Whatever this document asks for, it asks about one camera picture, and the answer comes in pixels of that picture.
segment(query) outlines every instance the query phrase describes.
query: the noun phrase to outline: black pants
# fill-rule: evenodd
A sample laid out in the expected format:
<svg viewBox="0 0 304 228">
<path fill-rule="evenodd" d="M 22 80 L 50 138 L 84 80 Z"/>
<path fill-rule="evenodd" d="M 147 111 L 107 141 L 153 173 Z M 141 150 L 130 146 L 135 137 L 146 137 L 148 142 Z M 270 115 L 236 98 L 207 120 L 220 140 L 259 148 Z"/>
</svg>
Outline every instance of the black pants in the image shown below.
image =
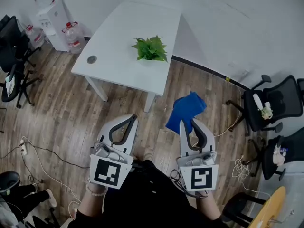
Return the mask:
<svg viewBox="0 0 304 228">
<path fill-rule="evenodd" d="M 33 185 L 20 186 L 13 190 L 10 195 L 2 196 L 18 221 L 23 220 L 36 206 L 49 199 L 47 191 L 29 195 L 35 191 Z"/>
</svg>

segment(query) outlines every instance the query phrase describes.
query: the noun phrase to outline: wooden table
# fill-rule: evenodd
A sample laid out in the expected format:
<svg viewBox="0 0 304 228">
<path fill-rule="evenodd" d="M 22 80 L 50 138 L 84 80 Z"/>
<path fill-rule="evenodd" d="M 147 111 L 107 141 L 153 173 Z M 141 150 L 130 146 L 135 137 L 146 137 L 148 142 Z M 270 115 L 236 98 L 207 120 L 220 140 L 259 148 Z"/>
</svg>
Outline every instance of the wooden table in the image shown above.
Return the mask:
<svg viewBox="0 0 304 228">
<path fill-rule="evenodd" d="M 253 219 L 248 226 L 249 228 L 267 228 L 270 227 L 268 222 L 271 219 L 277 219 L 283 207 L 286 196 L 285 187 L 279 187 L 271 198 L 265 202 L 259 214 Z"/>
<path fill-rule="evenodd" d="M 177 11 L 154 5 L 121 3 L 89 40 L 72 73 L 83 75 L 104 101 L 108 97 L 98 80 L 148 92 L 144 108 L 148 112 L 154 96 L 164 93 L 180 16 Z M 137 50 L 132 47 L 136 44 L 134 38 L 156 35 L 167 45 L 168 62 L 137 61 Z M 95 56 L 94 63 L 88 61 L 91 56 Z"/>
</svg>

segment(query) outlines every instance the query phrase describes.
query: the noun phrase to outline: plastic jug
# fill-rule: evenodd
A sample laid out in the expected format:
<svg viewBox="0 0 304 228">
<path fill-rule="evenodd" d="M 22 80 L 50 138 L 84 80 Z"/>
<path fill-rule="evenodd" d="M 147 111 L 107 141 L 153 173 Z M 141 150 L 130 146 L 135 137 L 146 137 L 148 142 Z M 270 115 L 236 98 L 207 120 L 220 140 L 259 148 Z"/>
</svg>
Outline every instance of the plastic jug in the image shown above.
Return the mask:
<svg viewBox="0 0 304 228">
<path fill-rule="evenodd" d="M 86 42 L 78 23 L 68 22 L 62 32 L 66 35 L 66 41 L 71 53 L 78 54 L 82 52 Z"/>
<path fill-rule="evenodd" d="M 44 43 L 44 38 L 42 36 L 42 33 L 39 29 L 34 28 L 32 25 L 29 25 L 26 27 L 25 30 L 30 43 L 32 44 L 33 48 L 41 47 Z"/>
</svg>

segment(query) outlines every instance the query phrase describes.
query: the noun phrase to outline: white table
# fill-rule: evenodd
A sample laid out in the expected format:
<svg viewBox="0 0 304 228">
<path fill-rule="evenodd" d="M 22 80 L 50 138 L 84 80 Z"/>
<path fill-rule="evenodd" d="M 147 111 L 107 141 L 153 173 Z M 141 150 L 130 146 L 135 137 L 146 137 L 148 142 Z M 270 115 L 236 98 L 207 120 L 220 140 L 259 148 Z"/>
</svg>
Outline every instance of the white table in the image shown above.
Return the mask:
<svg viewBox="0 0 304 228">
<path fill-rule="evenodd" d="M 107 101 L 96 80 L 148 92 L 144 111 L 155 95 L 163 95 L 181 14 L 177 11 L 135 2 L 121 3 L 98 28 L 80 54 L 72 73 L 83 75 L 97 94 Z M 138 60 L 134 38 L 158 35 L 167 45 L 167 62 Z M 96 56 L 92 64 L 87 62 Z"/>
</svg>

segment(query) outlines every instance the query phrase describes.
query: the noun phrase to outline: wooden floor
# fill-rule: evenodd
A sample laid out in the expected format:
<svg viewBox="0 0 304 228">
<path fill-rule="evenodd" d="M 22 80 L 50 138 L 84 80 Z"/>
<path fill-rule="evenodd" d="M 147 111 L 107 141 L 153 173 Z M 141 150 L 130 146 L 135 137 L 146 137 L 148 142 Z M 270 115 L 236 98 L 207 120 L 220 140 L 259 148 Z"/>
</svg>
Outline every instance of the wooden floor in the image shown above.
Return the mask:
<svg viewBox="0 0 304 228">
<path fill-rule="evenodd" d="M 179 157 L 179 136 L 165 127 L 172 112 L 173 102 L 190 91 L 197 92 L 207 103 L 204 113 L 198 115 L 203 123 L 215 134 L 226 130 L 238 116 L 232 106 L 225 101 L 240 101 L 239 90 L 229 82 L 206 73 L 195 67 L 171 61 L 164 95 L 156 97 L 149 113 L 143 108 L 147 93 L 120 85 L 101 82 L 108 94 L 108 102 L 103 102 L 82 76 L 71 73 L 77 56 L 57 52 L 45 45 L 41 52 L 32 57 L 37 64 L 36 75 L 43 81 L 28 89 L 32 107 L 21 99 L 22 108 L 16 108 L 16 100 L 2 103 L 1 122 L 5 133 L 0 133 L 0 156 L 19 145 L 22 136 L 28 137 L 35 145 L 49 148 L 61 158 L 81 166 L 89 166 L 89 148 L 93 146 L 97 135 L 107 121 L 123 115 L 138 115 L 139 125 L 135 139 L 135 155 L 154 161 L 157 168 L 169 175 L 176 167 Z M 5 75 L 1 73 L 0 82 Z M 216 137 L 217 162 L 219 164 L 215 199 L 220 209 L 237 192 L 244 191 L 236 178 L 232 178 L 234 161 L 242 154 L 249 158 L 254 152 L 247 144 L 244 125 L 240 124 L 234 132 L 226 132 Z M 56 214 L 61 220 L 69 216 L 67 207 L 72 194 L 42 171 L 32 148 L 25 162 L 33 175 L 43 179 L 41 189 L 52 189 L 58 202 Z M 61 162 L 55 155 L 38 150 L 46 172 L 70 186 L 81 198 L 85 192 L 88 170 L 70 166 Z M 0 161 L 0 171 L 15 170 L 21 175 L 22 184 L 29 184 L 29 172 L 24 167 L 20 150 Z M 245 186 L 257 189 L 258 178 L 247 178 Z M 41 218 L 48 215 L 48 204 L 42 204 L 35 213 Z"/>
</svg>

